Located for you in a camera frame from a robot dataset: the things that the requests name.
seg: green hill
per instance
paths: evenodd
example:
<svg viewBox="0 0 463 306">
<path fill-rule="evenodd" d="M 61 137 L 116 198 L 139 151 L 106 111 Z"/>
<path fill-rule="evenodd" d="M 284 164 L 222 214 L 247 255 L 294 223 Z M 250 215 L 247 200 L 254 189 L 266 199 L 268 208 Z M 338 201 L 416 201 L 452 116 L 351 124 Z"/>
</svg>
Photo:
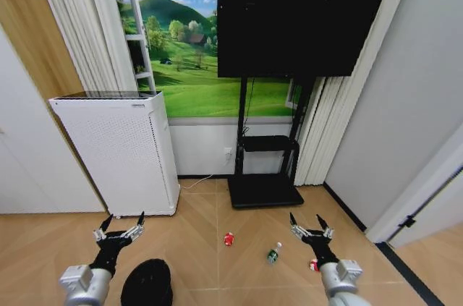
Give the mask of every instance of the green hill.
<svg viewBox="0 0 463 306">
<path fill-rule="evenodd" d="M 131 17 L 133 16 L 131 9 L 132 7 L 129 4 L 125 4 L 120 9 L 121 14 L 125 17 Z M 212 26 L 207 18 L 196 12 L 193 8 L 178 4 L 172 0 L 140 0 L 140 9 L 144 20 L 154 15 L 164 29 L 169 27 L 172 20 L 179 20 L 185 25 L 195 20 L 203 26 L 206 32 L 208 32 Z"/>
</svg>

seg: landscape wallpaper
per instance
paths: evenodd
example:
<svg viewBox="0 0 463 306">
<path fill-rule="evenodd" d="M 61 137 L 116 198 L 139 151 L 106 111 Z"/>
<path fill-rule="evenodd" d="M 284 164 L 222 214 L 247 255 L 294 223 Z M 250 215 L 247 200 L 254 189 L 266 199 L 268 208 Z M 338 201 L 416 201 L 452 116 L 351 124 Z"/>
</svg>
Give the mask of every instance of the landscape wallpaper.
<svg viewBox="0 0 463 306">
<path fill-rule="evenodd" d="M 156 89 L 170 117 L 237 116 L 239 79 L 217 77 L 217 0 L 138 0 L 145 23 Z M 126 34 L 137 28 L 130 0 L 117 0 Z M 253 42 L 252 35 L 237 37 Z M 128 41 L 136 72 L 144 72 L 140 42 Z M 251 89 L 248 84 L 248 103 Z M 255 80 L 250 116 L 290 116 L 289 80 Z M 148 85 L 141 84 L 141 90 Z"/>
</svg>

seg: tv stand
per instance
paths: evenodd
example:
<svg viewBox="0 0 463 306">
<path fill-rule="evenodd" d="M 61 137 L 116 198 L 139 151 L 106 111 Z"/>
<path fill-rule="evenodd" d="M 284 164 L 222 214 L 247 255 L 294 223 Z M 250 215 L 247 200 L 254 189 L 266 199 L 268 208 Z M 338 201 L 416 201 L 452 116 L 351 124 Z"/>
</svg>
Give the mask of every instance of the tv stand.
<svg viewBox="0 0 463 306">
<path fill-rule="evenodd" d="M 315 77 L 297 80 L 302 91 L 297 102 L 296 113 L 289 136 L 244 136 L 247 77 L 241 78 L 239 91 L 237 152 L 234 175 L 229 177 L 231 205 L 234 208 L 262 208 L 285 205 L 301 205 L 304 199 L 294 186 L 299 144 L 296 141 L 297 130 L 302 121 L 305 107 L 315 83 Z M 282 150 L 283 162 L 277 174 L 243 174 L 246 152 Z M 292 154 L 291 172 L 288 174 L 289 159 Z"/>
</svg>

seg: house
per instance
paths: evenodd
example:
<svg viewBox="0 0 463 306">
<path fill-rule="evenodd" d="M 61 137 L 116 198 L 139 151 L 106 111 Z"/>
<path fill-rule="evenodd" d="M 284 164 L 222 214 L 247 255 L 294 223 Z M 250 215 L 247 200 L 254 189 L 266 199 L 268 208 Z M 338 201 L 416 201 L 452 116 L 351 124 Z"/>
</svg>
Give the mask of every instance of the house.
<svg viewBox="0 0 463 306">
<path fill-rule="evenodd" d="M 206 36 L 202 33 L 193 33 L 188 40 L 188 43 L 196 44 L 198 46 L 204 46 L 206 42 Z"/>
</svg>

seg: bottle label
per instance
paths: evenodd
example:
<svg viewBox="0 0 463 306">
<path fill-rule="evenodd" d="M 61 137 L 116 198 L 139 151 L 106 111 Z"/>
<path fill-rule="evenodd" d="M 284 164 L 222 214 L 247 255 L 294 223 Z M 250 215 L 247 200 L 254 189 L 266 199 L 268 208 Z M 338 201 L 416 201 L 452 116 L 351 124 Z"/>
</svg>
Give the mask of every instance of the bottle label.
<svg viewBox="0 0 463 306">
<path fill-rule="evenodd" d="M 267 260 L 271 263 L 274 263 L 276 261 L 276 259 L 278 259 L 278 253 L 275 252 L 275 250 L 271 250 L 268 254 L 267 254 Z"/>
</svg>

